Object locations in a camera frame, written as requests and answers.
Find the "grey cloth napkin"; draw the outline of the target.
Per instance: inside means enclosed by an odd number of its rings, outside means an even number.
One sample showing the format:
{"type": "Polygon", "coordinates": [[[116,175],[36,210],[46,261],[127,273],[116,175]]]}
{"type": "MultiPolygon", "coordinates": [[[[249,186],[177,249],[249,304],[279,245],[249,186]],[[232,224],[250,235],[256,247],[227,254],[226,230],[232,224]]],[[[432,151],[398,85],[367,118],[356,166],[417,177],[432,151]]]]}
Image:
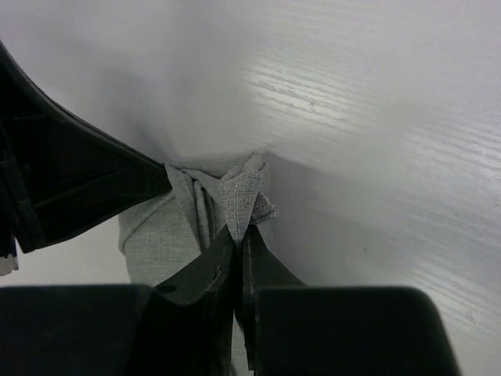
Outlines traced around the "grey cloth napkin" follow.
{"type": "Polygon", "coordinates": [[[157,285],[206,251],[224,226],[240,243],[274,219],[269,167],[259,154],[166,165],[171,190],[122,212],[119,249],[133,284],[157,285]]]}

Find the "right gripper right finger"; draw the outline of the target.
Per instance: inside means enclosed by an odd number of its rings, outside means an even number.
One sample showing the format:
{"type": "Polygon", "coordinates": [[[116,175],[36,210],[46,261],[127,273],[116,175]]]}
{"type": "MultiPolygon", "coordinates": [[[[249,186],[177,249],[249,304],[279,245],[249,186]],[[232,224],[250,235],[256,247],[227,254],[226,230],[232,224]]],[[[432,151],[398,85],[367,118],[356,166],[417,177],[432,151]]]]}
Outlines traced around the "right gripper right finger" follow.
{"type": "Polygon", "coordinates": [[[413,287],[309,287],[257,227],[243,238],[241,299],[249,368],[257,375],[458,375],[432,300],[413,287]]]}

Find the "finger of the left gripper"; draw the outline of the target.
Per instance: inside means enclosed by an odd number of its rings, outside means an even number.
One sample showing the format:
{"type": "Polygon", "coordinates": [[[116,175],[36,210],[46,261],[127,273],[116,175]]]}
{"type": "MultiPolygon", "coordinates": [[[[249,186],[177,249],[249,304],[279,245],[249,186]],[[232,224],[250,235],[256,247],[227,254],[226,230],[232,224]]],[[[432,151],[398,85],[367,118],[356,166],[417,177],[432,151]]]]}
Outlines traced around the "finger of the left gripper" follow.
{"type": "Polygon", "coordinates": [[[1,48],[1,253],[72,239],[171,190],[164,166],[50,99],[1,48]]]}

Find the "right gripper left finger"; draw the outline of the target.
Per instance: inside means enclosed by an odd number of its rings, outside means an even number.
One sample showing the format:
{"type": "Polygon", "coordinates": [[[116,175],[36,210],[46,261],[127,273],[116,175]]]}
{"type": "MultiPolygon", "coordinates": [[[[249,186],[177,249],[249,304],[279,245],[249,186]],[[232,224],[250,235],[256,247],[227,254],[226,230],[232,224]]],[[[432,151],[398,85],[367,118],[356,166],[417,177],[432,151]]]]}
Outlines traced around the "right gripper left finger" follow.
{"type": "Polygon", "coordinates": [[[234,243],[222,230],[156,287],[4,287],[4,375],[227,375],[234,243]]]}

